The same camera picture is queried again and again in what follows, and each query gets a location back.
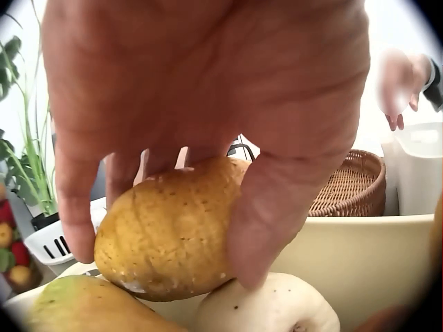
white vegetable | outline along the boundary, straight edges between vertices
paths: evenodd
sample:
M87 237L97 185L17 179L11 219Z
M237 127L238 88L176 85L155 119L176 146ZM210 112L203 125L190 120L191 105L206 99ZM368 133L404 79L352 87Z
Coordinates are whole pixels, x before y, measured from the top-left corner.
M228 282L201 302L195 332L340 332L337 314L307 282L270 273L253 292Z

woven basket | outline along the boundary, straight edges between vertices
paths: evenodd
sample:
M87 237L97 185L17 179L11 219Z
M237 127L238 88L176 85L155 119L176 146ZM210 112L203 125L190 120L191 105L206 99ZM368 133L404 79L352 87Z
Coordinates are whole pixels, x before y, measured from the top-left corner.
M313 217L382 216L386 169L375 154L351 150L311 205Z

cream bowl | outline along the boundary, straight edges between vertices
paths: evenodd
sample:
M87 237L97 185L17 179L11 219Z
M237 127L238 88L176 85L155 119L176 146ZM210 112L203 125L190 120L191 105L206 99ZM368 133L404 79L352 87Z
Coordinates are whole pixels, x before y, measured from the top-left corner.
M296 275L314 286L338 314L342 332L351 332L376 311L414 305L423 295L432 276L433 217L310 217L274 262L272 271ZM76 263L59 278L94 269L94 263ZM20 323L43 288L12 298L4 308ZM190 327L203 298L142 302L167 319Z

green pear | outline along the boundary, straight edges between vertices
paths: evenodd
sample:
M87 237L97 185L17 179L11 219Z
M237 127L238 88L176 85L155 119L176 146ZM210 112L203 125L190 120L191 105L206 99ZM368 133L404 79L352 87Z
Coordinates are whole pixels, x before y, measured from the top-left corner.
M86 275L49 283L28 315L30 332L187 332L110 282Z

yellow fruit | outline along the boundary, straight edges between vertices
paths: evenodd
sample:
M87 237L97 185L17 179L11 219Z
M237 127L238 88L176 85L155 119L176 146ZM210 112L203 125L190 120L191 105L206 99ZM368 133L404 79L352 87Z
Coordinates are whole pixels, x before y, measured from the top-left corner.
M99 271L149 301L208 293L231 279L226 231L249 164L211 158L125 192L97 232Z
M434 223L431 228L431 261L435 269L441 269L442 264L442 196L435 207Z
M27 325L30 332L187 332L110 282L85 275L49 283Z
M0 223L0 248L9 248L14 241L14 231L8 223Z
M27 266L16 265L9 271L8 277L15 285L26 287L32 281L32 271Z

